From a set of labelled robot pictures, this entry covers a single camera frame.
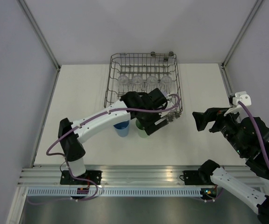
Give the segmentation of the green plastic cup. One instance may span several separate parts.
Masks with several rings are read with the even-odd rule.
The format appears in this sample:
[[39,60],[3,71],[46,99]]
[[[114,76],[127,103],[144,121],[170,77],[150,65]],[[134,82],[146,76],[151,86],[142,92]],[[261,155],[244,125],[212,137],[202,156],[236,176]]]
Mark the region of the green plastic cup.
[[136,127],[137,127],[138,135],[139,135],[141,138],[146,138],[146,137],[148,137],[147,133],[146,133],[145,130],[144,130],[144,127],[141,125],[141,123],[139,122],[138,119],[136,120],[135,124],[136,124]]

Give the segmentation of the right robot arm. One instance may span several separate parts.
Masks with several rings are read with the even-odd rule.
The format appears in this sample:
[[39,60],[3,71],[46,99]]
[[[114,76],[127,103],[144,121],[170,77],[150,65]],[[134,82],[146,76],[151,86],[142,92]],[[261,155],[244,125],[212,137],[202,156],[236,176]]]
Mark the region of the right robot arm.
[[[198,131],[209,122],[211,133],[220,132],[240,158],[245,159],[269,192],[269,128],[260,117],[245,117],[237,121],[239,113],[226,113],[227,108],[209,108],[193,112]],[[269,194],[260,193],[227,173],[221,165],[207,160],[198,169],[198,179],[203,184],[215,184],[243,201],[257,215],[262,224],[269,224]]]

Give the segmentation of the blue plastic cup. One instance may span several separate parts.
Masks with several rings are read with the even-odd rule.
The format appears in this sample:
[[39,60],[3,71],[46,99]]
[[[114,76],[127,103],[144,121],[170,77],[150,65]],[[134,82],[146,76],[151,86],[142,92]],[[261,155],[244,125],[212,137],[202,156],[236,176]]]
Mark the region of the blue plastic cup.
[[130,121],[123,121],[114,125],[117,134],[120,137],[126,137],[129,133]]

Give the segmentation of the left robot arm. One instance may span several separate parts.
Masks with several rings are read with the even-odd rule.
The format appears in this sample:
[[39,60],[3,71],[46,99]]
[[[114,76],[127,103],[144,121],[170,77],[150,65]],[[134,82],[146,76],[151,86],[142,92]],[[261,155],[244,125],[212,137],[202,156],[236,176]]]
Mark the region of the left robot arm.
[[150,136],[168,124],[165,115],[173,106],[171,97],[158,88],[150,93],[129,91],[100,113],[73,122],[68,118],[61,120],[58,138],[71,170],[71,180],[77,185],[86,182],[83,143],[92,136],[132,119],[136,120],[139,129]]

